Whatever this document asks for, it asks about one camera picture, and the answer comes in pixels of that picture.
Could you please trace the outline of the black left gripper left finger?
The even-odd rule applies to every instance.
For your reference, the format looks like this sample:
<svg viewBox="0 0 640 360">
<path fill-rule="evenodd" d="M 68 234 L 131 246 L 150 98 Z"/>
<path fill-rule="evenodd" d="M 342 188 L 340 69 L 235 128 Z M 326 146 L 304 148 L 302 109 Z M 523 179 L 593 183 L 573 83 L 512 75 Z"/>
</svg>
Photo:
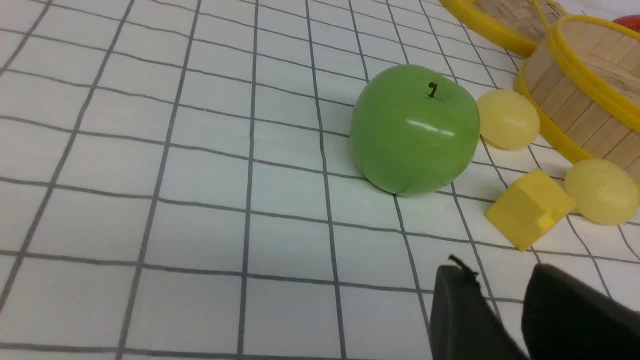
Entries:
<svg viewBox="0 0 640 360">
<path fill-rule="evenodd" d="M 482 296 L 473 271 L 454 255 L 440 265 L 430 312 L 430 348 L 434 360 L 526 360 Z"/>
</svg>

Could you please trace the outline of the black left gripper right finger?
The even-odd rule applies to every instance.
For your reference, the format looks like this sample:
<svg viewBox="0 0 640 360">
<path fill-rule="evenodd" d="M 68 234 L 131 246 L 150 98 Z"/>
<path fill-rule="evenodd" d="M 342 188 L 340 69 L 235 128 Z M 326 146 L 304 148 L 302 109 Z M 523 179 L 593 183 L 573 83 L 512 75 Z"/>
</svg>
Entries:
<svg viewBox="0 0 640 360">
<path fill-rule="evenodd" d="M 533 360 L 640 357 L 639 313 L 550 264 L 531 273 L 521 331 Z"/>
</svg>

